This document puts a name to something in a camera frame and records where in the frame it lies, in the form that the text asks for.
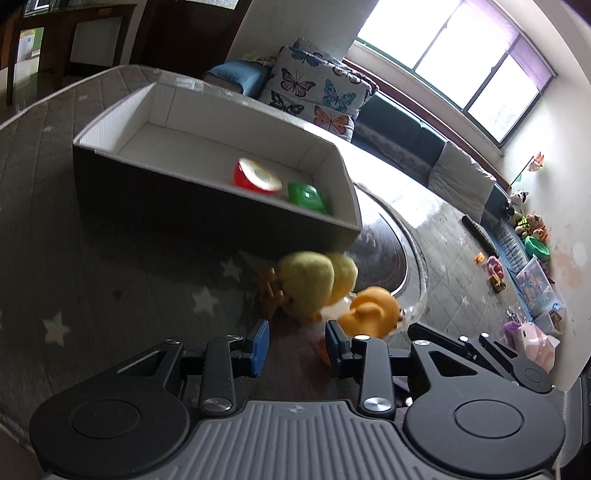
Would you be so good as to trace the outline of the yellow plush chick toy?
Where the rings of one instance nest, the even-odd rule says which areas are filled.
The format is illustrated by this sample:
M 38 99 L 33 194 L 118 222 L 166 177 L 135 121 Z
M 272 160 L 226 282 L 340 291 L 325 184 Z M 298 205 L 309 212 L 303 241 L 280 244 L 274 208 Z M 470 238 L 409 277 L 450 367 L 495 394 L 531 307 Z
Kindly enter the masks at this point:
M 353 291 L 359 269 L 345 253 L 298 251 L 284 256 L 256 280 L 257 299 L 267 319 L 277 311 L 315 322 L 326 306 Z

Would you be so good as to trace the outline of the green plastic bowl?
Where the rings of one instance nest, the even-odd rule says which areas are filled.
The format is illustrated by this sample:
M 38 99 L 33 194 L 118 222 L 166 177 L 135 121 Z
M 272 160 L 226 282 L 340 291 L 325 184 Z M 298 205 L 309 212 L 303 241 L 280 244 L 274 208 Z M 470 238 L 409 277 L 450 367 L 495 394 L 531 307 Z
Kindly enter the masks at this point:
M 529 256 L 536 257 L 541 261 L 548 261 L 551 253 L 549 248 L 536 237 L 527 236 L 524 241 L 526 252 Z

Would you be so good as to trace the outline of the white cardboard storage box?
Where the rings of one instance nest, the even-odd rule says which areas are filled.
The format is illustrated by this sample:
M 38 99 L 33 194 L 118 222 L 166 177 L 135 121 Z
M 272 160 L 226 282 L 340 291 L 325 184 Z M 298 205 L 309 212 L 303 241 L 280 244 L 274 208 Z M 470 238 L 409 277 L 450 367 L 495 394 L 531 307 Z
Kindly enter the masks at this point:
M 153 83 L 109 107 L 73 140 L 83 221 L 166 244 L 249 251 L 342 252 L 361 233 L 346 143 L 307 121 L 205 83 Z M 318 189 L 322 212 L 235 183 L 252 160 L 283 185 Z

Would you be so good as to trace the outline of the window with green frame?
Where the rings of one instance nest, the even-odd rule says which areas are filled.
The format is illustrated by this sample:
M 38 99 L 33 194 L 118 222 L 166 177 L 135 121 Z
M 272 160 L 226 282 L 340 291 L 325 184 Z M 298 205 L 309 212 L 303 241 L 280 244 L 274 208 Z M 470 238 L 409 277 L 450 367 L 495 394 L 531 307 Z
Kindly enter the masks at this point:
M 556 76 L 492 1 L 380 1 L 356 39 L 434 90 L 497 146 Z

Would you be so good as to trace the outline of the dark blue sofa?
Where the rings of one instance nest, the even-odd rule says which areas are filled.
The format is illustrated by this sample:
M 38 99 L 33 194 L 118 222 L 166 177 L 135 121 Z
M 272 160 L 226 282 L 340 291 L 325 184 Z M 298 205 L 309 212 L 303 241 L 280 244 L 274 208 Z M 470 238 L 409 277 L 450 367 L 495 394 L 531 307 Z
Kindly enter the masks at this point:
M 428 184 L 447 142 L 451 140 L 431 124 L 381 92 L 363 106 L 353 132 L 353 144 L 423 185 Z M 511 276 L 516 276 L 530 260 L 510 221 L 514 211 L 506 191 L 496 184 L 479 222 Z

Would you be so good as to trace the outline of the pink toy house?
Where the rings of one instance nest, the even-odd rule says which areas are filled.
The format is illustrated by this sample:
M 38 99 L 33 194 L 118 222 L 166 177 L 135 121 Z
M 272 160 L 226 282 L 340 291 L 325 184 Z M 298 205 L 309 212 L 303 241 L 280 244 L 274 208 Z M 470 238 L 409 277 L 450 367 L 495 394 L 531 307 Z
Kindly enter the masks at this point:
M 547 373 L 554 368 L 560 340 L 544 333 L 532 322 L 523 323 L 513 334 L 516 350 Z

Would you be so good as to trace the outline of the grey sofa cushion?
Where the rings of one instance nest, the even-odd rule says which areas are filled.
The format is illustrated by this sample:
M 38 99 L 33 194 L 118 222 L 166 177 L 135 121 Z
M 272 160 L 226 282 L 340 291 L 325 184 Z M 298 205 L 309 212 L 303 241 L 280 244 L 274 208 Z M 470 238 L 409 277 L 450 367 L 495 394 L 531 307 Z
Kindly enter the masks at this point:
M 428 188 L 480 222 L 496 178 L 453 142 L 447 142 L 428 179 Z

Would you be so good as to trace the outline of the orange rubber toy animal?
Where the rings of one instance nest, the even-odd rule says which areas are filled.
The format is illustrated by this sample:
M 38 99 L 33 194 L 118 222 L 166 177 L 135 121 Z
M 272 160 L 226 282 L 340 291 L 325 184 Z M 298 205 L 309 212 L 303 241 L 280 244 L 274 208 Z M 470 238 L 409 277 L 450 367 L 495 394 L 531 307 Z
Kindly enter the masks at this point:
M 403 315 L 397 299 L 388 290 L 370 286 L 356 294 L 336 289 L 315 318 L 337 321 L 348 337 L 367 335 L 384 339 L 397 329 Z

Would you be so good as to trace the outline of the clear plastic toy bin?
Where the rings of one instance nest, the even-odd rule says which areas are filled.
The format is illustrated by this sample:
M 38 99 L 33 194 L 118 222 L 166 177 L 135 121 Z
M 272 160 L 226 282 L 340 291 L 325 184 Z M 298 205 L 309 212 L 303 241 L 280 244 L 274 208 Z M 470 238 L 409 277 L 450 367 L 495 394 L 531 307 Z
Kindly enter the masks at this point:
M 536 257 L 529 262 L 515 276 L 526 307 L 533 318 L 554 310 L 561 313 L 564 303 L 547 278 L 541 264 Z

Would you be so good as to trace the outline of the green square toy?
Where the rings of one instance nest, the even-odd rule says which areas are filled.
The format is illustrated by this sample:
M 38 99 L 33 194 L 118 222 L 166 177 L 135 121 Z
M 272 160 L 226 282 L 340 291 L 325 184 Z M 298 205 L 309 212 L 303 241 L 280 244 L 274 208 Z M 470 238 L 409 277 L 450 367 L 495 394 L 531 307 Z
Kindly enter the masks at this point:
M 325 202 L 314 185 L 290 182 L 287 184 L 287 196 L 295 206 L 322 214 L 328 213 Z

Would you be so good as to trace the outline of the grey star quilted mat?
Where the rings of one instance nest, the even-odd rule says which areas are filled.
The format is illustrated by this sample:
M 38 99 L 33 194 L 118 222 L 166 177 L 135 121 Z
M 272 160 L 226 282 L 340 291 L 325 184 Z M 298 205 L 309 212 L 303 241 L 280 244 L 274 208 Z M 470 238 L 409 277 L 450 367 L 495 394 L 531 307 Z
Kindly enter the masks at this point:
M 246 333 L 256 318 L 253 280 L 263 261 L 221 247 L 197 207 L 180 220 L 197 240 L 156 230 L 127 236 L 83 228 L 72 141 L 107 107 L 151 83 L 200 87 L 190 77 L 124 66 L 41 100 L 1 127 L 1 422 L 16 435 L 47 398 L 165 338 L 202 345 Z M 418 182 L 346 145 L 352 179 L 405 220 L 428 265 L 421 320 L 452 337 L 501 336 L 508 288 L 495 295 L 473 258 L 479 246 L 461 214 Z M 259 380 L 238 380 L 238 398 L 353 398 L 331 378 L 303 329 L 274 322 Z

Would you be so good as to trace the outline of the butterfly print pillow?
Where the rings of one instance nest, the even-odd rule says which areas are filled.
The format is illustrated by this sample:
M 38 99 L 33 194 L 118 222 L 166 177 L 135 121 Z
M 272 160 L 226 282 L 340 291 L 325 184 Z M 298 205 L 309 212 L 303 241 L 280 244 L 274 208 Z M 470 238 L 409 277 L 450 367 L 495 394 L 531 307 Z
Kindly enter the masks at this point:
M 307 39 L 283 46 L 259 101 L 301 118 L 346 141 L 378 85 Z

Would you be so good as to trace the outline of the dark wooden side table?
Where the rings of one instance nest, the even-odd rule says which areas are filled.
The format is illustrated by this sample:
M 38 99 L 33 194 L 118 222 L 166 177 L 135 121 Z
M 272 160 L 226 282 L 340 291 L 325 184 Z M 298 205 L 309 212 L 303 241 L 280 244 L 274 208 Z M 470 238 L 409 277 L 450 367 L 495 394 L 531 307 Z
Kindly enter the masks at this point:
M 118 65 L 134 13 L 135 4 L 86 4 L 70 7 L 67 1 L 59 1 L 56 9 L 47 13 L 25 14 L 24 6 L 19 7 L 1 23 L 1 68 L 7 69 L 6 105 L 14 101 L 15 70 L 20 34 L 24 30 L 43 28 L 41 56 L 45 65 L 39 63 L 41 71 L 53 75 L 53 83 L 59 89 L 64 72 L 70 64 L 75 31 L 79 24 L 100 20 L 119 19 L 120 26 L 114 45 L 110 67 Z

